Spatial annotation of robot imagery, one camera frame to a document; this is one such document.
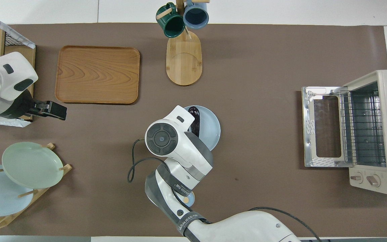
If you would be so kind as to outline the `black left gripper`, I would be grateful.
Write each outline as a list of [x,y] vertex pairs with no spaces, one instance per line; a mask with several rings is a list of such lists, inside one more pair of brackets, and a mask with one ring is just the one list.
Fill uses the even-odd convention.
[[53,101],[34,101],[31,93],[26,89],[11,104],[11,106],[0,114],[0,117],[8,119],[20,118],[29,111],[30,115],[40,117],[53,117],[66,120],[67,108]]

